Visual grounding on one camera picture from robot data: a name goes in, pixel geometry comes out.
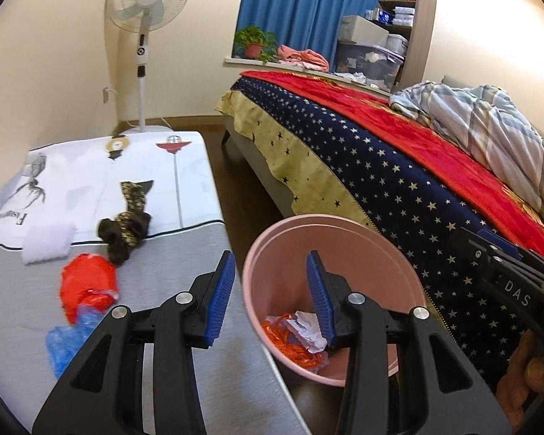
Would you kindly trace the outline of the person's right hand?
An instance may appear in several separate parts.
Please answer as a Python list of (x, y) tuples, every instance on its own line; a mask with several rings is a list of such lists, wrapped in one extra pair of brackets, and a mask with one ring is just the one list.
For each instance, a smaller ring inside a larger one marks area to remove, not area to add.
[(535, 336), (527, 330), (497, 385), (496, 399), (513, 429), (523, 422), (523, 405), (530, 393), (544, 393), (544, 357), (537, 355), (536, 346)]

